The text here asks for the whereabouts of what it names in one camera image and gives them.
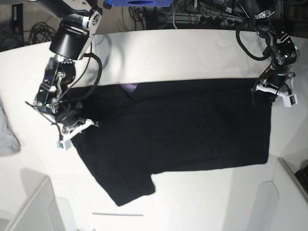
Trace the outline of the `black T-shirt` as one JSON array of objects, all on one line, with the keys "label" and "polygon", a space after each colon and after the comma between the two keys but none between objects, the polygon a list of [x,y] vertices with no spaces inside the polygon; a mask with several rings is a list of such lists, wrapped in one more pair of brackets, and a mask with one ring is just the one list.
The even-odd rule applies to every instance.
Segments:
[{"label": "black T-shirt", "polygon": [[81,160],[118,205],[153,194],[151,176],[265,164],[270,95],[254,79],[99,86],[81,115],[98,121],[72,139]]}]

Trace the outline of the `grey cloth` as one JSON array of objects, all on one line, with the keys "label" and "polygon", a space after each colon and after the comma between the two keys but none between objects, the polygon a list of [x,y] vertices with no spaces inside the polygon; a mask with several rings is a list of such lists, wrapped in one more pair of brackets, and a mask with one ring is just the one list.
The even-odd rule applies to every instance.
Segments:
[{"label": "grey cloth", "polygon": [[0,101],[0,156],[15,155],[21,150],[21,145],[15,136],[5,112],[3,102]]}]

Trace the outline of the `white bin left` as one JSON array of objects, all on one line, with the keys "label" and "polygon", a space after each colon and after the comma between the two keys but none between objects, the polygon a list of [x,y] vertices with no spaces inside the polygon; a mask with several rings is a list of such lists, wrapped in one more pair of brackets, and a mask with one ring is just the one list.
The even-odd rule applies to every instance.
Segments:
[{"label": "white bin left", "polygon": [[8,223],[5,231],[65,231],[51,179],[45,176]]}]

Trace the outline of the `white bin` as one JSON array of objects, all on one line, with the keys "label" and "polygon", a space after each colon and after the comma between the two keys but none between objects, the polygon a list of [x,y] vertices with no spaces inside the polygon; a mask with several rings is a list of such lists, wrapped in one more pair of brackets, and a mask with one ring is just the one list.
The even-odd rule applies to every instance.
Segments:
[{"label": "white bin", "polygon": [[247,229],[250,231],[308,229],[308,193],[284,159],[278,159],[273,179],[259,186]]},{"label": "white bin", "polygon": [[65,231],[51,179],[45,176],[8,223],[5,231]]}]

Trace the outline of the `white bin right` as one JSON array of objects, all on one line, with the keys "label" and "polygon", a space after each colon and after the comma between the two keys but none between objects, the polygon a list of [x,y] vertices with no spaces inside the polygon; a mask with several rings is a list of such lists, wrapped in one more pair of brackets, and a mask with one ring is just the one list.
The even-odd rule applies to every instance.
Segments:
[{"label": "white bin right", "polygon": [[250,231],[308,229],[308,193],[284,159],[278,159],[273,179],[259,186],[247,229]]}]

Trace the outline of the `blue box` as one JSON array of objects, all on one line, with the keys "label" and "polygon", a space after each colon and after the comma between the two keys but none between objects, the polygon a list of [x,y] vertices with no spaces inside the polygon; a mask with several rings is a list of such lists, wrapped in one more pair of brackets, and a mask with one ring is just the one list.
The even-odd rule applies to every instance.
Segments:
[{"label": "blue box", "polygon": [[115,7],[169,7],[172,3],[173,0],[111,0],[111,4]]}]

